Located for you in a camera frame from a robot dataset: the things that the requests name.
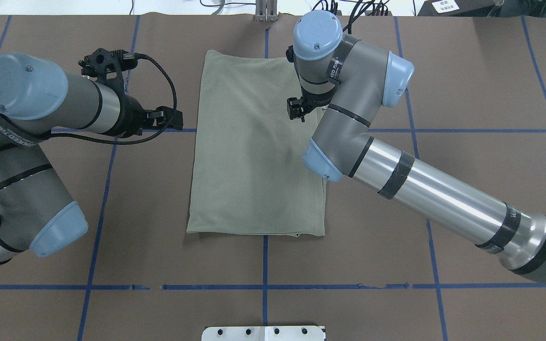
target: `folded cloth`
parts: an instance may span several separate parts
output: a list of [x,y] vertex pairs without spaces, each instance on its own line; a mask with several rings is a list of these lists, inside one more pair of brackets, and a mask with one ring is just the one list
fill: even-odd
[[302,163],[322,111],[291,121],[299,97],[285,58],[206,53],[188,233],[324,235],[324,179]]

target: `blue joint cap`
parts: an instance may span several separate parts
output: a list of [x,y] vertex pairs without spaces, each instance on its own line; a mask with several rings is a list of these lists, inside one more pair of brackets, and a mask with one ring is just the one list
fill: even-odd
[[338,182],[343,177],[343,173],[334,166],[332,161],[319,149],[313,139],[310,139],[309,146],[303,155],[303,164],[311,172],[329,181]]
[[340,20],[329,11],[305,14],[294,26],[294,54],[305,61],[331,54],[343,39]]
[[87,232],[87,221],[77,201],[66,205],[52,218],[29,246],[38,257],[47,257],[78,240]]
[[389,51],[385,75],[385,90],[383,92],[383,106],[392,108],[397,105],[400,97],[406,91],[413,73],[414,65],[412,63]]
[[0,114],[45,117],[63,103],[68,90],[67,76],[55,63],[20,52],[0,55]]

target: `white mounting plate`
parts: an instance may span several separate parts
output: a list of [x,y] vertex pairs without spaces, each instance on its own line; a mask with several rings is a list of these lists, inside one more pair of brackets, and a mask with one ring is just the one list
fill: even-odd
[[325,330],[324,326],[209,327],[201,341],[325,341]]

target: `white bracket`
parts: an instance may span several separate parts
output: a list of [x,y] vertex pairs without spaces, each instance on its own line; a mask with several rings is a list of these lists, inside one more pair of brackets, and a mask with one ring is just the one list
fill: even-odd
[[277,0],[256,0],[256,21],[277,21]]
[[326,341],[324,326],[209,327],[201,341]]

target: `green towel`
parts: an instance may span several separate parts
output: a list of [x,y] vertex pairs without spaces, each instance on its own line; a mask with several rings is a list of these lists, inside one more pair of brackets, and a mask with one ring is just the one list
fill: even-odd
[[288,97],[300,85],[285,58],[206,53],[188,233],[324,235],[326,183],[301,160],[322,112],[291,121]]

